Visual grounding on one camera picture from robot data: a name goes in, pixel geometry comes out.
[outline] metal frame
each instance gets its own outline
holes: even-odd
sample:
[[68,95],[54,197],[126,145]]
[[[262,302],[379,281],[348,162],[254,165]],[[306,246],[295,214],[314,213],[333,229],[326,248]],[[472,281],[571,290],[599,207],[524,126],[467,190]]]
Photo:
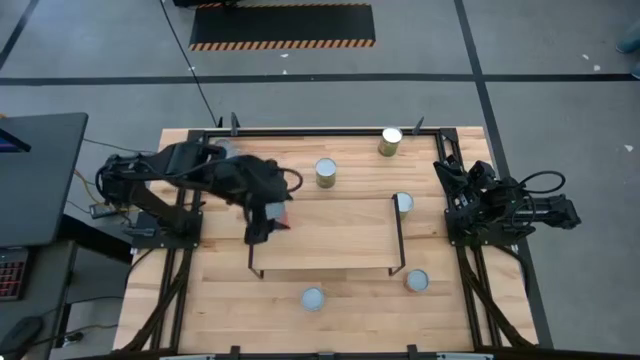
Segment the metal frame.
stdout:
[[[187,139],[190,141],[203,141],[208,142],[213,137],[283,137],[283,136],[380,136],[380,131],[382,128],[294,128],[294,129],[242,129],[234,126],[234,129],[211,129],[211,130],[190,130],[188,133]],[[419,127],[415,128],[401,128],[403,135],[405,136],[433,136],[436,140],[436,148],[438,151],[438,159],[440,161],[444,161],[446,159],[446,151],[444,143],[445,141],[450,141],[451,148],[453,149],[454,155],[458,158],[460,163],[462,163],[462,156],[460,153],[460,147],[458,144],[458,136],[455,128],[426,128],[421,129]],[[200,202],[201,193],[196,191],[194,192],[193,202],[192,204],[198,204]],[[185,192],[179,191],[177,195],[177,204],[185,203]],[[447,199],[448,206],[453,206],[452,199]],[[402,229],[400,226],[400,214],[397,204],[397,199],[394,196],[394,207],[396,209],[396,224],[398,228],[399,235],[399,246],[400,246],[400,256],[401,256],[401,266],[395,270],[389,269],[389,275],[396,274],[400,269],[405,266],[405,257],[404,257],[404,242],[402,238]],[[192,211],[198,211],[196,206],[192,207]],[[169,253],[173,252],[173,255],[167,255],[165,259],[165,271],[163,272],[163,278],[161,281],[161,293],[163,290],[166,290],[165,284],[170,283],[170,279],[173,276],[173,262],[175,258],[175,250],[167,250]],[[183,254],[183,261],[187,262],[188,268],[191,266],[193,250],[185,250]],[[458,246],[456,247],[456,253],[458,257],[458,265],[461,266],[461,261],[468,261],[466,250],[464,247]],[[253,269],[253,246],[249,247],[249,269],[258,277],[264,278],[264,271],[256,271]],[[486,274],[486,266],[484,264],[484,258],[481,252],[478,252],[476,255],[476,265],[478,267],[479,278],[485,289],[488,289],[488,277]],[[466,283],[466,281],[462,278],[461,274],[461,283],[464,292],[465,298],[465,306],[467,310],[467,318],[469,320],[469,329],[471,333],[471,339],[473,343],[474,349],[480,349],[483,347],[482,337],[480,334],[480,326],[478,321],[478,314],[476,310],[476,303],[473,296],[473,290]],[[177,295],[176,307],[175,307],[175,315],[172,324],[171,330],[171,345],[170,350],[175,351],[177,353],[178,345],[180,342],[180,332],[182,329],[182,318],[184,314],[184,304],[186,299],[186,291],[187,291],[188,281],[185,282],[185,285],[180,289]],[[487,318],[490,319],[490,324],[494,324],[491,315],[487,313]],[[492,331],[492,339],[494,338],[494,334],[497,334],[499,338],[499,332],[494,333]],[[151,342],[151,350],[158,350],[160,338],[162,336],[162,326],[158,326],[155,332],[152,334],[152,342]],[[412,345],[409,347],[409,350],[415,349]],[[436,353],[420,353],[413,351],[408,351],[413,359],[434,359],[437,357]],[[216,354],[216,358],[223,358],[224,354]],[[261,359],[271,358],[271,359],[301,359],[304,357],[308,357],[309,359],[317,359],[318,354],[243,354],[243,358],[251,358],[258,357]],[[340,358],[353,358],[353,359],[363,359],[367,358],[369,360],[375,359],[407,359],[407,353],[348,353],[348,354],[340,354]]]
[[[389,276],[393,276],[398,273],[398,271],[402,270],[406,265],[405,255],[404,255],[404,238],[402,237],[402,224],[400,219],[400,208],[398,206],[398,196],[397,194],[393,194],[391,196],[393,200],[393,209],[394,209],[394,218],[396,220],[396,231],[398,234],[398,248],[400,249],[400,266],[393,270],[393,268],[389,268]],[[253,244],[249,245],[249,263],[248,268],[251,272],[258,277],[258,279],[264,279],[264,270],[256,270],[253,267]]]

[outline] concrete floor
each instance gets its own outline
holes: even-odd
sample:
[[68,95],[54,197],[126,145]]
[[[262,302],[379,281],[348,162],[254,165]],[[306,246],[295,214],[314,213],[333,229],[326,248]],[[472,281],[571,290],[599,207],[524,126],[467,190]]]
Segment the concrete floor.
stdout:
[[[238,83],[240,76],[280,75],[283,70],[289,75],[470,75],[454,0],[370,1],[378,40],[371,49],[187,54],[198,75],[238,76],[225,80],[233,83],[203,84],[203,92],[217,117],[234,111],[243,126],[412,125],[425,116],[425,126],[491,128],[493,120],[484,115],[492,105],[502,139],[500,144],[490,134],[493,150],[504,150],[511,174],[521,179],[543,169],[564,172],[564,192],[583,220],[572,231],[540,226],[529,238],[555,347],[640,354],[635,336],[640,245],[634,236],[640,230],[635,218],[640,199],[634,191],[640,183],[640,83],[598,77],[628,73],[640,60],[614,50],[625,28],[640,16],[640,2],[463,1],[485,74],[583,74],[583,81],[492,82],[487,84],[489,98],[482,101],[471,76],[450,82]],[[14,29],[25,9],[33,12],[14,42],[10,39],[14,34],[16,40]],[[167,10],[186,47],[194,11],[177,9],[170,1]],[[168,82],[190,76],[158,0],[3,0],[3,47],[0,84],[8,79],[46,85],[62,78],[127,77]],[[120,79],[98,85],[98,80],[85,82],[94,85],[0,85],[0,113],[86,112],[87,138],[136,149],[156,148],[162,128],[213,124],[194,84],[136,85]],[[84,143],[78,170],[93,174],[111,153]],[[69,200],[90,204],[76,181]],[[91,222],[71,206],[66,211],[96,226],[110,223]],[[74,282],[74,299],[122,295],[126,267],[90,253],[78,257],[79,272],[91,275]],[[117,300],[76,305],[69,327],[115,323],[119,307]],[[94,331],[52,358],[105,353],[113,336],[113,331]]]

